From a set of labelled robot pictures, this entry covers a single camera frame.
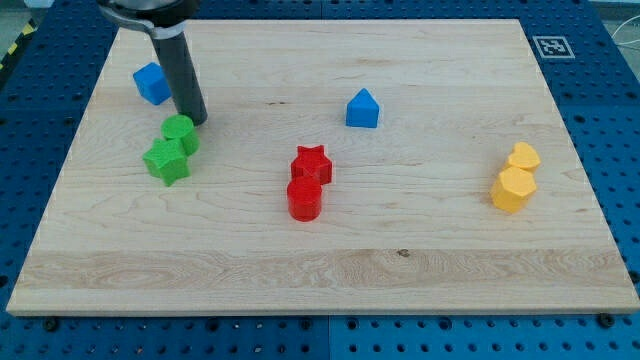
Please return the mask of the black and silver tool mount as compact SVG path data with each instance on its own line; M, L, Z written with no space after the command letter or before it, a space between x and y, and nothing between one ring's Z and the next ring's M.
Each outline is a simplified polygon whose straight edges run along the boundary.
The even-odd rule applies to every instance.
M127 30L169 39L184 32L186 21L200 8L200 0L97 0L101 14Z

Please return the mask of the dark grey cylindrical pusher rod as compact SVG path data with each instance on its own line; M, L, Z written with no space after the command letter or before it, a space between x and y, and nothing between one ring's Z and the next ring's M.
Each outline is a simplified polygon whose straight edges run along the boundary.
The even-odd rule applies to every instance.
M183 32L152 44L171 91L176 111L189 117L194 126L208 119L204 97Z

